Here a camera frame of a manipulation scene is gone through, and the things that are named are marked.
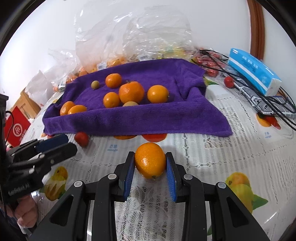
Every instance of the white lace tablecloth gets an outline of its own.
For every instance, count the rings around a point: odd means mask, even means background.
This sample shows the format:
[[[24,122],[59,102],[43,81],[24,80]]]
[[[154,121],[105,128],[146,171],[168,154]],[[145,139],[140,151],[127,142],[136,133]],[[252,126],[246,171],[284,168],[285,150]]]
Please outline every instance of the white lace tablecloth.
[[[58,97],[52,97],[49,104]],[[164,152],[172,152],[176,163],[202,182],[216,184],[233,172],[247,175],[253,193],[268,200],[252,214],[271,241],[279,240],[296,217],[294,132],[278,118],[280,129],[262,126],[250,104],[222,86],[208,86],[206,97],[226,116],[232,136],[168,134],[158,144]],[[48,105],[30,126],[23,142],[41,138],[42,117]],[[73,138],[70,134],[69,140],[76,143]],[[67,170],[66,189],[76,180],[89,183],[112,173],[117,164],[125,161],[129,151],[136,151],[145,142],[142,136],[129,140],[91,136],[87,149],[78,146],[75,157],[57,165]],[[55,169],[44,177],[44,183]],[[50,201],[39,191],[33,196],[40,221],[57,200]],[[115,204],[115,215],[118,240],[181,240],[184,204],[171,201],[165,174],[156,180],[147,180],[135,170],[130,197],[125,203]],[[210,217],[208,204],[207,216]]]

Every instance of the purple towel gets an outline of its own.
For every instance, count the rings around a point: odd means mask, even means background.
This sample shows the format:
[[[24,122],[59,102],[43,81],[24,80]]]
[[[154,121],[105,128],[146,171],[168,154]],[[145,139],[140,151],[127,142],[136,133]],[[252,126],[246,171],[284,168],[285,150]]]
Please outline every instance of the purple towel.
[[[119,73],[126,80],[135,80],[145,89],[145,98],[138,106],[106,109],[103,97],[110,89],[105,78]],[[182,59],[160,59],[123,64],[77,78],[67,85],[62,101],[52,104],[44,114],[44,133],[77,133],[98,136],[121,136],[160,133],[200,133],[220,137],[232,134],[225,116],[205,97],[204,70]],[[93,90],[91,83],[100,82]],[[150,104],[146,93],[153,85],[163,85],[169,92],[167,103]],[[86,112],[59,116],[66,101],[82,104]]]

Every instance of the silver screw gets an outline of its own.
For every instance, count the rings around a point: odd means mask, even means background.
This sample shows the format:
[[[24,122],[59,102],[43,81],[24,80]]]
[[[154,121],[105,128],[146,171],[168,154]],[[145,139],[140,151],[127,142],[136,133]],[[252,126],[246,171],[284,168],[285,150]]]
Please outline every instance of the silver screw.
[[[185,175],[184,175],[184,178],[185,178],[186,180],[191,180],[191,179],[192,179],[192,175],[190,175],[190,174],[185,174]]]
[[[30,170],[29,170],[29,174],[32,174],[34,172],[34,168],[31,168]]]
[[[224,188],[226,188],[226,184],[224,182],[219,182],[218,187],[224,189]]]
[[[76,181],[76,182],[74,182],[74,186],[76,188],[81,187],[82,186],[82,181]]]
[[[114,174],[114,173],[111,173],[111,174],[108,175],[108,178],[109,178],[110,180],[115,179],[116,177],[117,177],[117,176],[116,176],[116,174]]]

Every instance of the white wall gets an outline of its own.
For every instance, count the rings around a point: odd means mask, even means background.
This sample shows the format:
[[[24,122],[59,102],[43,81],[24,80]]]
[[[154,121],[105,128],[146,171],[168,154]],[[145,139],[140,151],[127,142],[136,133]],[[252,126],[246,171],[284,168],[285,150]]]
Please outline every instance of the white wall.
[[[296,47],[280,24],[264,9],[266,46],[264,63],[282,80],[282,87],[296,101]]]
[[[9,96],[7,108],[15,103],[39,69],[45,71],[54,64],[47,55],[49,48],[75,48],[73,19],[86,2],[46,0],[16,31],[0,57],[0,93]],[[228,53],[232,47],[250,49],[250,17],[245,0],[134,0],[134,3],[139,7],[177,6],[188,16],[192,36],[200,46],[223,53]],[[98,8],[97,14],[106,11]]]

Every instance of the black gripper frame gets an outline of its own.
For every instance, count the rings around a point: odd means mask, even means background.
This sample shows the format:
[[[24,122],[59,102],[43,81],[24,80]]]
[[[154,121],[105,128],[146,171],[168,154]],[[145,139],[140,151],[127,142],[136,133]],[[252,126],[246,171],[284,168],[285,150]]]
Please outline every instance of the black gripper frame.
[[[211,185],[186,174],[166,154],[176,184],[176,202],[185,202],[182,241],[206,241],[205,201],[210,203],[213,241],[269,241],[252,214],[225,183]],[[29,241],[86,241],[90,201],[94,200],[92,241],[117,241],[114,202],[125,202],[125,182],[134,168],[134,152],[113,174],[97,182],[76,181],[53,206]]]
[[[114,202],[125,202],[132,178],[134,152],[125,163],[117,165],[113,174],[97,182],[76,181],[53,206],[29,241],[86,241],[90,201],[94,200],[91,239],[117,241]]]
[[[264,230],[224,183],[203,183],[166,153],[176,181],[176,202],[185,202],[182,241],[206,241],[205,201],[210,204],[212,241],[269,241]]]
[[[6,152],[2,162],[6,204],[14,210],[18,198],[43,187],[42,179],[51,166],[76,155],[76,145],[68,141],[68,137],[61,134],[48,140],[34,139]]]

